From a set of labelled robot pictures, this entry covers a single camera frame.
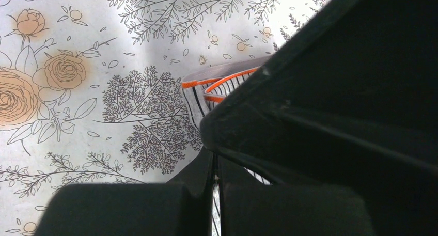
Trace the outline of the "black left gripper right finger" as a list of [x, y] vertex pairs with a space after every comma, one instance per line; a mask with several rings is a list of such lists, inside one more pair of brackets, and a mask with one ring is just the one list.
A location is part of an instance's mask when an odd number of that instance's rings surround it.
[[335, 185], [262, 184], [217, 157], [222, 235], [374, 235], [362, 198]]

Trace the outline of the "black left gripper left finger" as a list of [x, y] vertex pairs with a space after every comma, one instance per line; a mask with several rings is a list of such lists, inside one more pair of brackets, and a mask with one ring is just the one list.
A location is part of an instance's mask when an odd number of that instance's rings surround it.
[[166, 183], [75, 184], [50, 201], [36, 235], [210, 235], [213, 153]]

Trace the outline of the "grey striped underwear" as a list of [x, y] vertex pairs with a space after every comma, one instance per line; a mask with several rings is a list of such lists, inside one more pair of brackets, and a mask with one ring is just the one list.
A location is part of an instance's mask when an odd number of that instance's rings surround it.
[[205, 116], [241, 86], [269, 57], [201, 69], [181, 81], [181, 94], [195, 129]]

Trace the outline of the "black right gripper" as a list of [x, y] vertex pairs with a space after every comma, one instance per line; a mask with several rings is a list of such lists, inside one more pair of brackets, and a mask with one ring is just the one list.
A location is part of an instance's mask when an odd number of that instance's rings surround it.
[[200, 129], [262, 184], [352, 190], [374, 235], [437, 235], [437, 0], [331, 0]]

